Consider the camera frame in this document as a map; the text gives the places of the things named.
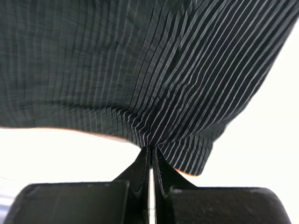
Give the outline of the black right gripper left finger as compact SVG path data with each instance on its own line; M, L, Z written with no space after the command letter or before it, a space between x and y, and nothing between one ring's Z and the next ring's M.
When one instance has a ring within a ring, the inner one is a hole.
M150 149L111 182L39 183L15 198L6 224L147 224Z

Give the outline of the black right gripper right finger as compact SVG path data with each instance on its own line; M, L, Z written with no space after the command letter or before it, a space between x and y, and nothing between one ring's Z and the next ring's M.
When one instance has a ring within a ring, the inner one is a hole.
M277 195L257 187L197 187L151 152L158 224L289 224Z

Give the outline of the black underwear orange trim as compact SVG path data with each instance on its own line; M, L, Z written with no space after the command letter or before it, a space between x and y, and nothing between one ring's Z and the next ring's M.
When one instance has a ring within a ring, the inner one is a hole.
M114 135L200 175L296 0L3 0L0 125Z

